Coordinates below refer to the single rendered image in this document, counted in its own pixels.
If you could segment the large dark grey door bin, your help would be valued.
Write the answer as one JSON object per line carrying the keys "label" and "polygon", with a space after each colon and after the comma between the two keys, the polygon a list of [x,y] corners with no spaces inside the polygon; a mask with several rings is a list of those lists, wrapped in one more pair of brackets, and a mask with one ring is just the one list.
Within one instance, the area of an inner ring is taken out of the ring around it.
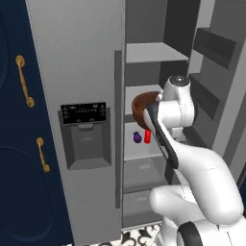
{"label": "large dark grey door bin", "polygon": [[198,28],[193,42],[196,52],[228,70],[235,67],[242,47],[242,40],[219,36],[209,28]]}

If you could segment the short clear fridge drawer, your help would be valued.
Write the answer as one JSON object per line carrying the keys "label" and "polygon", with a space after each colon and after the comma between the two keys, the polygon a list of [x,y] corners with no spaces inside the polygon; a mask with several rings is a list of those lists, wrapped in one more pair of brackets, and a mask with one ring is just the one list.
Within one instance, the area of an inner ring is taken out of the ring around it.
{"label": "short clear fridge drawer", "polygon": [[123,224],[125,226],[161,221],[161,216],[151,209],[149,196],[149,190],[123,196]]}

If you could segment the grey fridge interior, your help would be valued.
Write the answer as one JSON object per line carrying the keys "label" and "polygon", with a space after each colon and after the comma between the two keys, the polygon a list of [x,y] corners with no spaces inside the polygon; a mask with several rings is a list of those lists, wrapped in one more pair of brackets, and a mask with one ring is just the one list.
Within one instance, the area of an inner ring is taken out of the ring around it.
{"label": "grey fridge interior", "polygon": [[[168,77],[185,75],[196,30],[201,0],[126,0],[126,43],[162,42],[188,57],[187,61],[156,61],[125,65],[127,86],[159,85],[163,88]],[[134,142],[134,132],[142,141]],[[144,143],[144,130],[137,123],[125,122],[124,162],[163,155],[158,144]],[[171,185],[180,182],[174,171]]]}

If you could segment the brown bowl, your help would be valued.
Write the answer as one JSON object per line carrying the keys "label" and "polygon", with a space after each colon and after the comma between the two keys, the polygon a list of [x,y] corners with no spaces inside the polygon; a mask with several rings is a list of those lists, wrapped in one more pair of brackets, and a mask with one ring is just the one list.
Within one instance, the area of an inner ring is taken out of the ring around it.
{"label": "brown bowl", "polygon": [[148,126],[144,122],[144,110],[149,104],[157,101],[159,94],[159,91],[144,92],[137,95],[132,102],[132,112],[135,122],[144,130],[148,130]]}

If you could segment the wide grey fridge shelf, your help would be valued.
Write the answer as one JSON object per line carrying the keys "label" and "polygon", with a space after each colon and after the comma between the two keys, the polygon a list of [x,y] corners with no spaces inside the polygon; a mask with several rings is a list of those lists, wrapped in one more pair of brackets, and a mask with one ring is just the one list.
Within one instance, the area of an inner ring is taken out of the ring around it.
{"label": "wide grey fridge shelf", "polygon": [[127,45],[126,62],[175,62],[188,57],[165,43],[131,43]]}

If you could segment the grey fridge door with dispenser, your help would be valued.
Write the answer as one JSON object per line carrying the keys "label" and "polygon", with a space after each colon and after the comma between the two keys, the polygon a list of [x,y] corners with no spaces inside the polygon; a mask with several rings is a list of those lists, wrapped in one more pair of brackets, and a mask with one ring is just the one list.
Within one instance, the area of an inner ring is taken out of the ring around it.
{"label": "grey fridge door with dispenser", "polygon": [[[122,50],[124,0],[26,0],[76,245],[117,240],[114,51]],[[106,105],[102,123],[62,122],[62,106]]]}

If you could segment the open grey fridge door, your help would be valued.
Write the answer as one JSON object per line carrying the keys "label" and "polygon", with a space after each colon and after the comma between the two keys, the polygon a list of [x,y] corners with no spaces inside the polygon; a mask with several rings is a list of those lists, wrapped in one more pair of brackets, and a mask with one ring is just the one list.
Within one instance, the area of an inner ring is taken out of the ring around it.
{"label": "open grey fridge door", "polygon": [[213,121],[198,105],[196,122],[184,133],[192,144],[223,157],[240,183],[246,164],[246,0],[201,0],[198,28],[242,40],[243,47],[231,70],[192,50],[189,74],[199,73],[200,83],[223,102],[223,108],[219,119]]}

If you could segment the small dark grey door bin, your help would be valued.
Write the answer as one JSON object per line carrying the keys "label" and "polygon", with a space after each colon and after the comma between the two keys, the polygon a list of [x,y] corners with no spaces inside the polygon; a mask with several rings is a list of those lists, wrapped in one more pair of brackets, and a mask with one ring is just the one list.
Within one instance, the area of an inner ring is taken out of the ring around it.
{"label": "small dark grey door bin", "polygon": [[191,73],[188,75],[191,81],[191,95],[196,100],[200,108],[213,120],[219,119],[223,102],[212,92],[200,83],[200,74]]}

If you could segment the navy cupboard door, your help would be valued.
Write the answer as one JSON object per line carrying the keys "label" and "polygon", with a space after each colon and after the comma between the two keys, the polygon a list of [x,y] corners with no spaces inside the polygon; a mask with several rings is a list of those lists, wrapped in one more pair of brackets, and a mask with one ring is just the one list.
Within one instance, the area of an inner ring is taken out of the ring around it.
{"label": "navy cupboard door", "polygon": [[[15,58],[21,68],[28,95],[35,104],[27,106]],[[25,0],[0,0],[0,125],[49,124],[37,54]]]}
{"label": "navy cupboard door", "polygon": [[[37,138],[50,172],[42,169]],[[0,128],[0,246],[74,242],[52,136],[44,123]]]}

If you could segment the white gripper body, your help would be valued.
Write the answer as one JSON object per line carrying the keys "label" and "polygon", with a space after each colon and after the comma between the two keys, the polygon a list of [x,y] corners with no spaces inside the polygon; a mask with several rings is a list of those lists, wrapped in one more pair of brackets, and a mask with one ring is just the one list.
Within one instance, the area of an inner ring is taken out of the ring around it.
{"label": "white gripper body", "polygon": [[185,135],[183,133],[183,128],[172,128],[171,135],[175,140],[179,142],[186,141]]}

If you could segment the tall clear fridge drawer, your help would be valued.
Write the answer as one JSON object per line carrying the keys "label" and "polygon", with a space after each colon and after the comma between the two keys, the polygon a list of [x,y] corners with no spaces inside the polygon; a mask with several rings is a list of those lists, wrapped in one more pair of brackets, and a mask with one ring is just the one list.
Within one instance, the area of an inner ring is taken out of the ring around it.
{"label": "tall clear fridge drawer", "polygon": [[124,162],[124,192],[138,192],[158,185],[170,185],[173,169],[164,157],[150,157]]}

